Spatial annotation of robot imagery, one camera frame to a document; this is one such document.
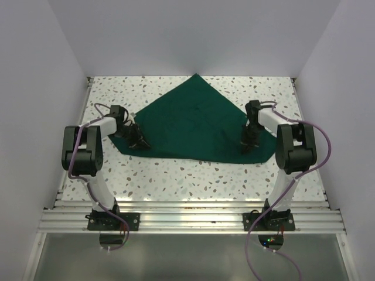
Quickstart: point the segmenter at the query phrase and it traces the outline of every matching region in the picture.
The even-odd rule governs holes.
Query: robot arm
[[[65,127],[62,151],[64,170],[69,169],[79,129],[80,126]],[[128,146],[133,149],[148,149],[150,147],[138,124],[129,116],[128,111],[119,105],[112,105],[109,114],[83,129],[71,174],[84,176],[88,181],[87,186],[90,186],[90,192],[87,193],[93,203],[93,209],[87,216],[90,220],[88,230],[116,230],[119,227],[118,221],[97,204],[100,202],[103,207],[121,217],[116,199],[109,191],[101,171],[103,166],[101,139],[110,135],[124,138]]]
[[[250,101],[246,105],[246,112],[248,122],[243,128],[241,139],[243,151],[250,151],[259,145],[258,136],[265,127],[277,136],[275,158],[279,171],[274,189],[265,201],[263,208],[265,211],[280,198],[297,174],[307,171],[316,163],[315,137],[312,126],[286,121],[273,112],[272,106],[261,105],[257,100]],[[290,228],[289,222],[294,221],[290,207],[297,185],[298,181],[267,213],[262,222],[265,228],[263,230],[277,231],[281,226],[285,226],[286,230],[295,229]]]

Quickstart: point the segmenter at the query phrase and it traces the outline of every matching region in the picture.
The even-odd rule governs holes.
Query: terrazzo surface
[[[188,76],[96,77],[83,122],[98,117],[93,104],[120,104],[129,112],[166,94]],[[249,100],[277,101],[286,116],[301,113],[289,77],[203,77],[219,93],[245,111]],[[181,159],[149,159],[122,155],[108,138],[103,139],[103,174],[118,200],[133,201],[248,201],[265,200],[274,186],[278,167],[273,156],[256,165],[235,165]],[[89,200],[78,181],[67,179],[62,200]],[[296,201],[324,201],[318,173],[301,178]]]

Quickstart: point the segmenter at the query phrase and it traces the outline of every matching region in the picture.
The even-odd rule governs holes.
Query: white wall
[[[97,75],[296,77],[339,0],[49,0]]]
[[[375,267],[375,2],[342,0],[297,79],[306,119],[332,138],[321,170],[340,208],[362,280]]]
[[[85,76],[47,0],[0,1],[0,280],[19,280]]]

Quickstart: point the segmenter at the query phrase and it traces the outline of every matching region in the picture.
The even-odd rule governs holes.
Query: dark green fabric
[[[275,138],[264,131],[260,147],[242,155],[245,113],[197,74],[140,110],[135,121],[151,149],[132,150],[111,138],[122,154],[247,164],[266,162],[275,152]]]

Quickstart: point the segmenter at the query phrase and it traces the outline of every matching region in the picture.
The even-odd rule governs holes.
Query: black mounting bracket
[[[117,204],[110,212],[126,221],[129,231],[138,231],[141,220],[140,213],[121,213]],[[88,219],[87,230],[89,231],[120,231],[121,228],[120,221],[106,212],[92,210],[91,214],[86,215],[85,218]]]
[[[262,212],[252,211],[242,214],[244,230],[248,231],[256,219],[270,207],[266,199]],[[295,224],[291,210],[268,212],[257,224],[253,231],[295,231]]]

